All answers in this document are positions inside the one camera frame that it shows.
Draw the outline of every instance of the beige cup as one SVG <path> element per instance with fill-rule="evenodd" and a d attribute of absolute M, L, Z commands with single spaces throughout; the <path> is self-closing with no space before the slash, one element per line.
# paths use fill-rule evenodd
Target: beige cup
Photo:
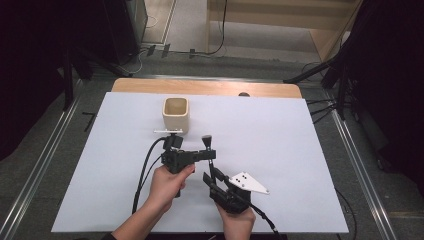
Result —
<path fill-rule="evenodd" d="M 163 121 L 167 130 L 189 130 L 190 108 L 186 98 L 167 98 L 163 104 Z"/>

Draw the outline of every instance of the wooden edge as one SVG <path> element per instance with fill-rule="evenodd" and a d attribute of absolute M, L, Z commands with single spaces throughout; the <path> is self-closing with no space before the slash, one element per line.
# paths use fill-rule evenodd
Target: wooden edge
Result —
<path fill-rule="evenodd" d="M 245 92 L 252 97 L 302 98 L 299 87 L 293 84 L 182 79 L 119 78 L 112 92 L 224 96 L 238 96 Z"/>

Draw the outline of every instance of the white table surface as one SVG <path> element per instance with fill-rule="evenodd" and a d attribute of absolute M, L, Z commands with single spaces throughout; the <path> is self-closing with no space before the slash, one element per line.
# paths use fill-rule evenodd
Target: white table surface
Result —
<path fill-rule="evenodd" d="M 153 133 L 164 128 L 163 101 L 174 96 L 190 102 L 182 149 L 203 150 L 201 137 L 212 135 L 215 167 L 229 176 L 246 171 L 270 190 L 270 195 L 252 192 L 252 203 L 280 232 L 348 232 L 303 99 L 145 93 L 106 94 L 52 232 L 113 231 L 130 216 L 147 151 L 166 136 Z M 162 152 L 159 143 L 148 166 Z M 207 161 L 196 163 L 181 197 L 153 232 L 222 232 L 203 172 L 209 174 Z M 271 229 L 258 216 L 253 232 Z"/>

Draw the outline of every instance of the table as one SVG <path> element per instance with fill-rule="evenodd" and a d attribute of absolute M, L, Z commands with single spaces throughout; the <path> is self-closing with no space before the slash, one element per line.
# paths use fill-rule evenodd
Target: table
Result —
<path fill-rule="evenodd" d="M 240 92 L 251 97 L 237 97 Z M 53 232 L 112 231 L 129 217 L 142 153 L 160 137 L 152 130 L 163 125 L 161 104 L 166 97 L 180 94 L 191 102 L 190 132 L 184 136 L 183 149 L 203 149 L 200 136 L 211 133 L 212 148 L 217 150 L 215 167 L 230 176 L 247 171 L 270 189 L 270 195 L 253 194 L 252 201 L 282 233 L 348 231 L 297 86 L 118 79 L 102 103 Z M 152 156 L 160 152 L 155 149 Z M 219 214 L 201 180 L 204 171 L 208 172 L 207 164 L 197 163 L 182 197 L 174 201 L 154 232 L 222 231 Z M 144 188 L 140 202 L 147 193 Z M 253 232 L 271 233 L 260 218 Z"/>
<path fill-rule="evenodd" d="M 206 51 L 210 21 L 222 21 L 224 0 L 208 0 Z M 353 24 L 362 0 L 231 0 L 226 22 L 310 29 L 322 61 L 331 57 L 340 39 Z"/>

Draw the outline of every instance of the metal rail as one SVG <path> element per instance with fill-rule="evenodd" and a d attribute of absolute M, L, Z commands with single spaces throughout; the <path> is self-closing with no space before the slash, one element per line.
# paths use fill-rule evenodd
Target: metal rail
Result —
<path fill-rule="evenodd" d="M 334 97 L 324 90 L 326 98 L 333 99 Z M 350 135 L 349 129 L 345 121 L 342 121 L 336 110 L 332 111 L 334 122 L 336 123 L 337 129 L 339 130 L 340 136 L 345 145 L 346 151 L 349 155 L 349 159 L 352 163 L 353 169 L 355 170 L 358 181 L 361 185 L 362 191 L 370 207 L 371 213 L 374 217 L 375 223 L 377 224 L 378 230 L 384 240 L 396 240 L 396 234 L 390 223 L 390 219 L 387 215 L 386 209 L 375 190 L 374 184 L 365 165 L 359 155 L 358 149 Z"/>
<path fill-rule="evenodd" d="M 23 186 L 18 197 L 15 199 L 12 204 L 11 209 L 7 215 L 5 222 L 0 230 L 0 239 L 10 240 L 13 239 L 13 236 L 16 233 L 16 230 L 21 223 L 26 210 L 28 209 L 32 198 L 37 191 L 38 186 L 53 158 L 53 155 L 56 151 L 57 146 L 62 139 L 62 136 L 69 125 L 69 122 L 72 119 L 72 116 L 75 112 L 75 109 L 79 103 L 80 99 L 80 90 L 82 88 L 82 80 L 78 80 L 76 89 L 76 97 L 74 101 L 69 106 L 68 110 L 63 112 L 59 118 L 58 123 L 56 124 L 53 133 L 50 135 L 49 140 L 44 146 L 43 151 L 40 154 L 37 162 L 35 163 L 34 168 L 31 171 L 25 185 Z"/>

